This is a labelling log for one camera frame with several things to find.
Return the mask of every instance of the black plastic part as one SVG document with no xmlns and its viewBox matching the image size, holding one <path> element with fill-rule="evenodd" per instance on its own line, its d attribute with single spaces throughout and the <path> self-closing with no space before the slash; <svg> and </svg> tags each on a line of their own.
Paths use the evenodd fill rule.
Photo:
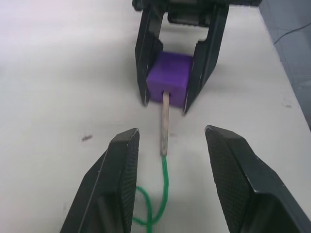
<svg viewBox="0 0 311 233">
<path fill-rule="evenodd" d="M 213 5 L 207 38 L 196 44 L 184 113 L 187 113 L 216 67 L 228 11 L 228 5 Z"/>
<path fill-rule="evenodd" d="M 282 180 L 244 138 L 214 126 L 205 134 L 230 233 L 311 232 L 311 222 Z"/>
<path fill-rule="evenodd" d="M 158 39 L 164 10 L 149 5 L 143 10 L 135 47 L 137 82 L 141 101 L 147 105 L 150 93 L 147 88 L 147 76 L 158 54 L 163 51 L 163 44 Z"/>
<path fill-rule="evenodd" d="M 133 0 L 137 11 L 143 11 L 135 47 L 138 87 L 141 100 L 147 105 L 150 93 L 146 80 L 163 44 L 158 36 L 163 14 L 168 12 L 170 23 L 209 27 L 205 41 L 195 48 L 184 113 L 199 95 L 213 72 L 225 29 L 230 4 L 259 6 L 261 0 Z"/>
<path fill-rule="evenodd" d="M 139 131 L 118 134 L 84 176 L 60 233 L 130 233 Z"/>
</svg>

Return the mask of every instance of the green cord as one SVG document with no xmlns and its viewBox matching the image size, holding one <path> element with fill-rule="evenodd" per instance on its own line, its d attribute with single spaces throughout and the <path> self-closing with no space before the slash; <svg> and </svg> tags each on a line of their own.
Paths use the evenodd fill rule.
<svg viewBox="0 0 311 233">
<path fill-rule="evenodd" d="M 167 170 L 166 156 L 162 157 L 162 169 L 163 169 L 163 178 L 164 178 L 163 198 L 162 198 L 161 206 L 155 218 L 153 218 L 153 215 L 152 215 L 152 206 L 151 206 L 151 201 L 148 196 L 148 193 L 142 187 L 136 187 L 136 190 L 141 192 L 145 198 L 148 214 L 147 214 L 147 221 L 144 221 L 137 217 L 134 217 L 133 221 L 139 224 L 140 226 L 146 226 L 147 233 L 152 233 L 152 226 L 155 225 L 161 219 L 164 213 L 164 210 L 165 210 L 168 197 L 169 197 L 169 173 Z"/>
</svg>

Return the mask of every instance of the white table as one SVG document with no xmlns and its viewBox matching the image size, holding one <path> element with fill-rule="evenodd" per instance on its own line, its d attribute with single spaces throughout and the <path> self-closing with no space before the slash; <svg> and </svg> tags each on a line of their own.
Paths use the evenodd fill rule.
<svg viewBox="0 0 311 233">
<path fill-rule="evenodd" d="M 142 107 L 130 0 L 0 6 L 0 232 L 57 233 L 79 184 L 118 133 L 140 130 L 138 185 L 162 197 L 158 104 Z M 165 50 L 193 54 L 206 30 L 169 25 Z M 231 7 L 218 64 L 186 116 L 171 109 L 170 193 L 155 232 L 228 232 L 206 125 L 249 142 L 311 217 L 311 133 L 259 11 Z M 93 138 L 81 142 L 85 134 Z M 138 197 L 135 215 L 145 217 Z M 133 225 L 132 232 L 145 229 Z"/>
</svg>

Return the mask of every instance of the purple cube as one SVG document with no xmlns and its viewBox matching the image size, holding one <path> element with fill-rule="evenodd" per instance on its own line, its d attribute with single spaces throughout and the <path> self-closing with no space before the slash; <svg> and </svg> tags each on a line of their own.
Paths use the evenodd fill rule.
<svg viewBox="0 0 311 233">
<path fill-rule="evenodd" d="M 147 77 L 150 99 L 162 102 L 163 92 L 170 93 L 170 104 L 183 107 L 189 81 L 192 56 L 161 52 Z"/>
</svg>

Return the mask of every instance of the black cable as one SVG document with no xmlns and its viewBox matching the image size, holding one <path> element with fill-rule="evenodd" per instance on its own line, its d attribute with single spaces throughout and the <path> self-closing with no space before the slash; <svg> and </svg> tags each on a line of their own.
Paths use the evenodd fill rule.
<svg viewBox="0 0 311 233">
<path fill-rule="evenodd" d="M 308 23 L 307 25 L 301 27 L 301 28 L 297 28 L 297 29 L 291 30 L 291 31 L 289 31 L 289 32 L 286 32 L 286 33 L 285 33 L 284 35 L 282 35 L 279 39 L 277 39 L 277 41 L 274 42 L 273 45 L 275 45 L 277 42 L 279 42 L 280 39 L 282 39 L 284 36 L 286 36 L 286 35 L 288 35 L 288 34 L 291 34 L 291 33 L 294 33 L 294 32 L 297 32 L 297 31 L 299 31 L 299 30 L 301 30 L 301 29 L 304 29 L 304 28 L 308 27 L 309 25 L 311 25 L 311 22 Z"/>
</svg>

